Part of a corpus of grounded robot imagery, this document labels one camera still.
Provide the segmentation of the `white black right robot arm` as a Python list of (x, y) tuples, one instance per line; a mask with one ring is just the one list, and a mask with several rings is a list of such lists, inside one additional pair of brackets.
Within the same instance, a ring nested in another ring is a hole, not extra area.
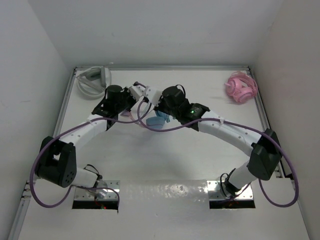
[(245, 185), (255, 181), (268, 181), (282, 154), (275, 147), (276, 133), (266, 129), (262, 134), (227, 124), (221, 116), (200, 103), (190, 103), (177, 86), (165, 90), (148, 90), (149, 100), (156, 109), (177, 119), (182, 125), (215, 136), (245, 153), (249, 160), (233, 169), (224, 181), (224, 191), (235, 196)]

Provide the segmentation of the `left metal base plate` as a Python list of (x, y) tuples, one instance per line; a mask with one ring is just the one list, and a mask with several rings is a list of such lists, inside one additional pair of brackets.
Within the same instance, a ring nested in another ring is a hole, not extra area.
[(94, 188), (76, 187), (74, 193), (75, 201), (117, 201), (120, 193), (119, 180), (100, 180)]

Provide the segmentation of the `metal base plate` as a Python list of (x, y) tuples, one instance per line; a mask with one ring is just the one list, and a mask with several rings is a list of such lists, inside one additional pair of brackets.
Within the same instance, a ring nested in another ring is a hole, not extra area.
[(94, 188), (76, 187), (74, 193), (75, 201), (117, 201), (120, 193), (119, 180), (100, 180)]
[(226, 187), (224, 179), (207, 180), (207, 193), (210, 201), (253, 201), (254, 194), (250, 184), (243, 186), (239, 191)]

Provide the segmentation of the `pink wrapped headphones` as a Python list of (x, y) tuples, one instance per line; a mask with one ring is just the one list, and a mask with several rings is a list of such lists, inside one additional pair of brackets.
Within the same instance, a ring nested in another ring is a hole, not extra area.
[(231, 74), (225, 85), (225, 91), (237, 103), (244, 104), (258, 94), (256, 81), (248, 74), (236, 71)]

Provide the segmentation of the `grey white headphones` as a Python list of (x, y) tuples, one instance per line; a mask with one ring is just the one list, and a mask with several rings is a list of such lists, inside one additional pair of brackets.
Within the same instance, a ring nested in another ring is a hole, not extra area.
[(102, 98), (111, 83), (111, 71), (105, 66), (90, 67), (76, 77), (79, 92), (90, 100)]

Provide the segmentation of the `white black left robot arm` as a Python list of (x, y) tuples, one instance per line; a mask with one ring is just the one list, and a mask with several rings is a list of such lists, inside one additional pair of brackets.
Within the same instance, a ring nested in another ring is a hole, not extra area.
[(138, 85), (108, 86), (102, 100), (79, 128), (68, 130), (58, 139), (48, 136), (42, 141), (41, 156), (34, 173), (62, 188), (71, 185), (93, 188), (100, 175), (78, 167), (78, 151), (94, 137), (109, 130), (119, 120), (119, 115), (129, 111), (142, 95), (143, 88)]

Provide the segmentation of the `pink blue cat-ear headphones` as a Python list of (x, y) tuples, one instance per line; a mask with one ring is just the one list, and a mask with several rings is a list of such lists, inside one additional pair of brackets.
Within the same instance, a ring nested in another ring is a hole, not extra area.
[[(151, 112), (151, 108), (152, 108), (152, 104), (151, 103), (147, 103), (145, 108), (143, 109), (142, 113), (141, 113), (141, 117), (143, 116), (147, 116), (150, 112)], [(155, 113), (155, 116), (152, 117), (148, 117), (145, 119), (145, 125), (153, 128), (153, 129), (162, 129), (164, 127), (164, 125), (166, 123), (169, 123), (170, 120), (170, 116), (164, 112), (158, 111), (158, 110), (153, 110)], [(134, 116), (131, 113), (131, 110), (125, 110), (123, 111), (120, 116), (125, 117), (125, 118), (129, 118), (131, 121), (135, 121), (135, 124), (140, 126), (140, 127), (144, 127), (140, 121), (136, 120), (134, 118)]]

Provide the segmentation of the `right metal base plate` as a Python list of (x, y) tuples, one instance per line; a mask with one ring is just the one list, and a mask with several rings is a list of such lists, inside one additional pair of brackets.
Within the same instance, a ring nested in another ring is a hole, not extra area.
[(207, 193), (210, 201), (253, 201), (254, 194), (250, 184), (243, 186), (239, 191), (226, 187), (224, 179), (207, 180)]

